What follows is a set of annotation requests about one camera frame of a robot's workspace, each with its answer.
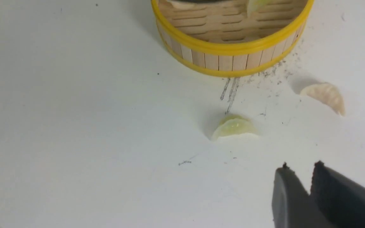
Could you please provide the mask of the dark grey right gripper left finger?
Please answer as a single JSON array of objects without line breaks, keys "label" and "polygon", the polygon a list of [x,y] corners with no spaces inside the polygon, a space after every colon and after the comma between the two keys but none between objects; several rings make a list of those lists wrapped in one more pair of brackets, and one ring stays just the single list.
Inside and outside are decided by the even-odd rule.
[{"label": "dark grey right gripper left finger", "polygon": [[275,171],[272,214],[276,228],[334,228],[287,163]]}]

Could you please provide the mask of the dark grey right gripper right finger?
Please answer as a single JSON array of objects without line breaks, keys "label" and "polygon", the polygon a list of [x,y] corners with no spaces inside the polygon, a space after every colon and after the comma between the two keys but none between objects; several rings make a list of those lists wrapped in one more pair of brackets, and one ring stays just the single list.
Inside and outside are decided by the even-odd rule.
[{"label": "dark grey right gripper right finger", "polygon": [[365,228],[365,187],[326,167],[314,165],[310,197],[338,228]]}]

